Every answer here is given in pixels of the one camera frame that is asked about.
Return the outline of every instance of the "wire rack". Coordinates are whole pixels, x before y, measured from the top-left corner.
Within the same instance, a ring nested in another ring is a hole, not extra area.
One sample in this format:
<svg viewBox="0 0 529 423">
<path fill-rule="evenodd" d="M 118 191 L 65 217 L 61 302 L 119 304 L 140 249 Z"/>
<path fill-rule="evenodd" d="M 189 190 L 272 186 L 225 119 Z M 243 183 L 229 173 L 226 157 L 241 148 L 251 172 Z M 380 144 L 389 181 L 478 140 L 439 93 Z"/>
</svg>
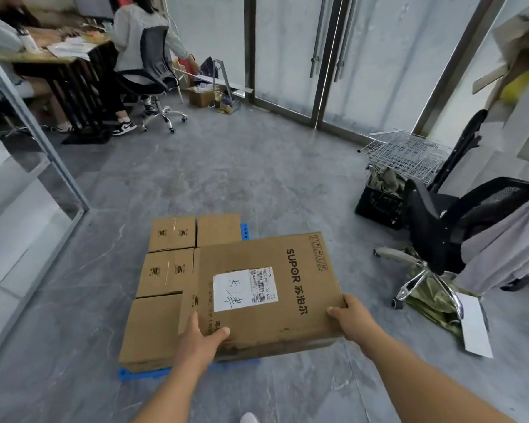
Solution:
<svg viewBox="0 0 529 423">
<path fill-rule="evenodd" d="M 406 178 L 419 179 L 429 184 L 452 152 L 452 149 L 422 136 L 407 132 L 388 132 L 380 135 L 360 150 L 376 166 L 388 166 Z"/>
</svg>

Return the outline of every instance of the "barcode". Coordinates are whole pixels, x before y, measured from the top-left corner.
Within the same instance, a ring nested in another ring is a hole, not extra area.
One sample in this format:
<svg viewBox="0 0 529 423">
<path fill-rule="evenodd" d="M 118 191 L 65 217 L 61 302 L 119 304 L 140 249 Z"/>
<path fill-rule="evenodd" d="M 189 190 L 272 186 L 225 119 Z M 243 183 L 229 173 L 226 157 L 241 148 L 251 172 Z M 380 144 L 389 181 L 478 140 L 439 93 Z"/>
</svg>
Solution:
<svg viewBox="0 0 529 423">
<path fill-rule="evenodd" d="M 265 290 L 265 288 L 264 288 L 265 287 L 265 285 L 264 285 L 265 284 L 264 283 L 265 280 L 263 278 L 264 272 L 263 272 L 263 270 L 256 270 L 256 274 L 257 274 L 257 285 L 259 287 L 259 292 L 262 293 Z"/>
<path fill-rule="evenodd" d="M 264 294 L 252 294 L 253 295 L 253 303 L 264 303 L 266 301 Z"/>
</svg>

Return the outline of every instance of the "dark hair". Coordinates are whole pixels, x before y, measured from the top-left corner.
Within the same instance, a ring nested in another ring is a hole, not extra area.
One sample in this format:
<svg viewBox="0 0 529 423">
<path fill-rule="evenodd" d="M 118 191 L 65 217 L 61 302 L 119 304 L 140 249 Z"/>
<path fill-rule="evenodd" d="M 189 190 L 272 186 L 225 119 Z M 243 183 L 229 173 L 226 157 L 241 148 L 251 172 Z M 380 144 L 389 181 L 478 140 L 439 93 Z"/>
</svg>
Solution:
<svg viewBox="0 0 529 423">
<path fill-rule="evenodd" d="M 153 0 L 133 0 L 135 4 L 141 7 L 149 14 L 155 13 L 155 7 L 153 7 Z"/>
</svg>

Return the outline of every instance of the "white bottle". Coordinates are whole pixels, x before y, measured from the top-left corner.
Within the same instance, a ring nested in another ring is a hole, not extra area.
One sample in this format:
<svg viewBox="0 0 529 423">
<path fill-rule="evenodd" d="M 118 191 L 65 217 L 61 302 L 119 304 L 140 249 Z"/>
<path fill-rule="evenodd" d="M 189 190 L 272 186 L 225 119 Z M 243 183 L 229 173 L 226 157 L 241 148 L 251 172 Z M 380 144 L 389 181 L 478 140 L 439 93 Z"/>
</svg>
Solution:
<svg viewBox="0 0 529 423">
<path fill-rule="evenodd" d="M 18 29 L 18 37 L 28 53 L 41 53 L 41 49 L 26 28 Z"/>
</svg>

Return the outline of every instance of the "black plastic crate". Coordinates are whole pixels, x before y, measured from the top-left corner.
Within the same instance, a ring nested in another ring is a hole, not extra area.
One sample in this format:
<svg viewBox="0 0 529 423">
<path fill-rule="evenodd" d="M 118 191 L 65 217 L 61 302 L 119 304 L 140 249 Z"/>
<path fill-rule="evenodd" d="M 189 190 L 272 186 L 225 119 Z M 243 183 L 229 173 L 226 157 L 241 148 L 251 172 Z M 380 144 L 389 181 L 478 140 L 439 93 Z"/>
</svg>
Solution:
<svg viewBox="0 0 529 423">
<path fill-rule="evenodd" d="M 402 203 L 401 197 L 365 186 L 355 213 L 384 226 L 400 230 L 403 227 Z"/>
</svg>

